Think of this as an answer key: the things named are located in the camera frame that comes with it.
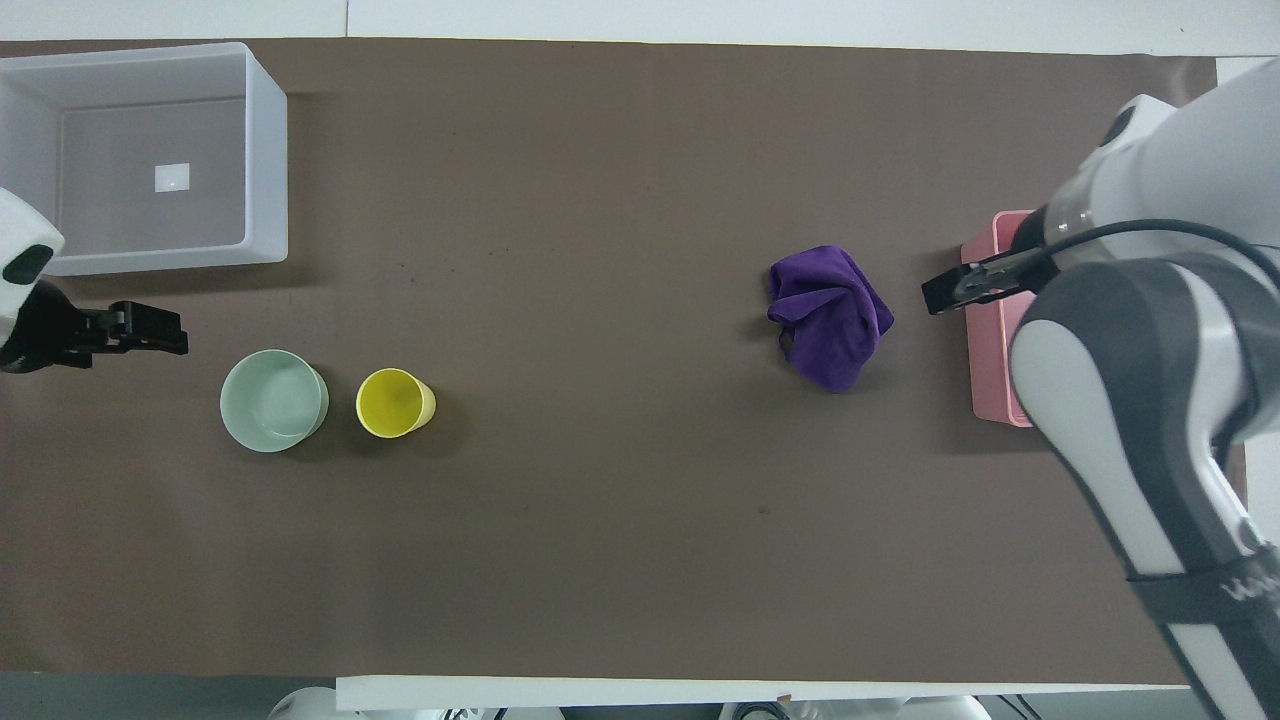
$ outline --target robotic arm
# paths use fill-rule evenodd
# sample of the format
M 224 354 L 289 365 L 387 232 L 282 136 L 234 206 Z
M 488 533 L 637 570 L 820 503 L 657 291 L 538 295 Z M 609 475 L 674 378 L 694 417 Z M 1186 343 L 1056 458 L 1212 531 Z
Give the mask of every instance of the robotic arm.
M 1011 348 L 1019 400 L 1233 720 L 1280 719 L 1280 557 L 1219 461 L 1280 428 L 1276 127 L 1280 61 L 1180 110 L 1139 96 L 1012 250 L 923 286 L 931 313 L 1038 293 Z
M 129 301 L 113 302 L 106 310 L 78 310 L 56 287 L 38 279 L 63 243 L 49 220 L 0 188 L 0 372 L 90 368 L 95 354 L 131 350 L 187 354 L 187 333 L 177 313 Z

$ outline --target yellow cup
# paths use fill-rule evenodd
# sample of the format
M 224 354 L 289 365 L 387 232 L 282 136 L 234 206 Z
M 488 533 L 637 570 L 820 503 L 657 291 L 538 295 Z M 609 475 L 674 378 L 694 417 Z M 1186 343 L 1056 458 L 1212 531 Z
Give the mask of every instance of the yellow cup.
M 435 393 L 398 368 L 384 368 L 360 383 L 356 416 L 378 437 L 408 434 L 435 415 Z

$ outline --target purple cloth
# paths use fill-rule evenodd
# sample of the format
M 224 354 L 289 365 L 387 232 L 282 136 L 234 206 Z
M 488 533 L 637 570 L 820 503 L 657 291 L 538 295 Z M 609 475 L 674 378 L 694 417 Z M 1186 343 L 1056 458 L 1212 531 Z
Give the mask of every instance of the purple cloth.
M 769 268 L 769 319 L 787 361 L 827 392 L 854 387 L 893 314 L 847 252 L 823 245 Z

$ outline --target pink tray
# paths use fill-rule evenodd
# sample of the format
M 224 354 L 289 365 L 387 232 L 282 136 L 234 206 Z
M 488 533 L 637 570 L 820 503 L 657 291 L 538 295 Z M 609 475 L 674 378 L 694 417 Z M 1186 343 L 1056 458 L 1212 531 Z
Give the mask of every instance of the pink tray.
M 991 225 L 960 249 L 960 261 L 973 263 L 1009 250 L 1014 232 L 1030 210 L 1006 210 L 991 219 Z M 1023 313 L 1036 300 L 1023 292 L 987 305 L 964 309 L 969 328 L 969 384 L 973 389 L 973 414 L 1019 428 L 1032 421 L 1018 404 L 1009 379 L 1009 343 L 1014 340 Z

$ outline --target green bowl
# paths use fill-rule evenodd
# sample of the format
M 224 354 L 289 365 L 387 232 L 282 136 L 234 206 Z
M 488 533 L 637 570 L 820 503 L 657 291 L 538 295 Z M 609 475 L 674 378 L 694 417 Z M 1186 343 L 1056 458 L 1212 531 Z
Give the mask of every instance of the green bowl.
M 227 374 L 219 405 L 236 442 L 259 452 L 279 452 L 320 428 L 329 411 L 329 388 L 297 355 L 261 350 Z

